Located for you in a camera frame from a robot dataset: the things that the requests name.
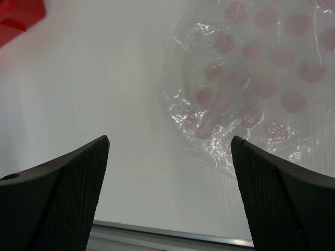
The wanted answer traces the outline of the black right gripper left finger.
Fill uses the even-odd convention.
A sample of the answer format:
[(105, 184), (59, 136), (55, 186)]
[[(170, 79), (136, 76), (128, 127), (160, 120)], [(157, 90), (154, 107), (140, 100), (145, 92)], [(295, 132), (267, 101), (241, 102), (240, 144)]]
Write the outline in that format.
[(109, 153), (103, 135), (1, 179), (1, 250), (85, 250)]

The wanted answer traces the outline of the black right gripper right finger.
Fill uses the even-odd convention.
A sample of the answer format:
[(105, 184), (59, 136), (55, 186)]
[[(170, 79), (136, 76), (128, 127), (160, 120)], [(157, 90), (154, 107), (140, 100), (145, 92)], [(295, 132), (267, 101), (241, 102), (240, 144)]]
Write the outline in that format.
[(239, 136), (231, 151), (255, 250), (334, 250), (334, 178)]

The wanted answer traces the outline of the clear pink-dotted zip bag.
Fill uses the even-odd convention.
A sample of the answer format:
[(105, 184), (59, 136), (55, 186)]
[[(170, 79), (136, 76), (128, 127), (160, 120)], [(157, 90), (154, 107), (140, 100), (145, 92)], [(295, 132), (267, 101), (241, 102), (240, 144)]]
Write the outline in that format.
[(334, 1), (192, 1), (160, 101), (185, 149), (234, 176), (239, 136), (334, 175)]

